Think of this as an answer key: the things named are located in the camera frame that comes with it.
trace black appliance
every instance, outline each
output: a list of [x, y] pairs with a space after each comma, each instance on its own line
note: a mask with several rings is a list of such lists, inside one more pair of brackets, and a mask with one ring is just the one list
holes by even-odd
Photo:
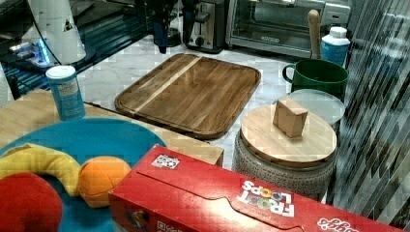
[[189, 49], [219, 53], [224, 48], [224, 0], [185, 0], [183, 42]]

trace round wooden lid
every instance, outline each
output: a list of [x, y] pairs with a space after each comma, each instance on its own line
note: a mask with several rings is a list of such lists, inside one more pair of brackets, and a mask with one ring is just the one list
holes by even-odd
[[289, 138], [274, 125], [276, 105], [249, 112], [241, 125], [246, 145], [259, 157], [285, 166], [313, 167], [329, 160], [337, 146], [332, 127], [309, 112], [301, 136]]

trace mug handle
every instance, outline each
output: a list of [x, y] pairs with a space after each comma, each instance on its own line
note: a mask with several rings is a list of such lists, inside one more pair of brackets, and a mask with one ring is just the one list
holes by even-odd
[[287, 76], [287, 74], [286, 74], [287, 68], [296, 69], [296, 65], [295, 65], [295, 64], [287, 65], [287, 66], [285, 66], [285, 67], [283, 68], [283, 70], [282, 70], [283, 79], [285, 79], [285, 80], [286, 80], [287, 82], [289, 82], [289, 83], [292, 83], [292, 79], [289, 78], [289, 77]]

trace yellow toy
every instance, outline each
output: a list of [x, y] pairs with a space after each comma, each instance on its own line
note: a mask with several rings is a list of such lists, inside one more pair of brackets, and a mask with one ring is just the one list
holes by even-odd
[[27, 143], [0, 158], [0, 179], [30, 172], [56, 177], [70, 196], [78, 196], [79, 163], [66, 153]]

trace stuffed toy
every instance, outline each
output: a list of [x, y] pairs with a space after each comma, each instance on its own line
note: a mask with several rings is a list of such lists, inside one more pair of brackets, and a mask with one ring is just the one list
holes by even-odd
[[32, 173], [0, 180], [0, 231], [55, 232], [62, 217], [56, 190]]
[[79, 163], [68, 154], [27, 143], [0, 158], [0, 180], [20, 172], [56, 177], [70, 196], [78, 196]]
[[122, 159], [96, 157], [89, 159], [79, 171], [79, 193], [91, 208], [108, 206], [108, 192], [131, 171]]

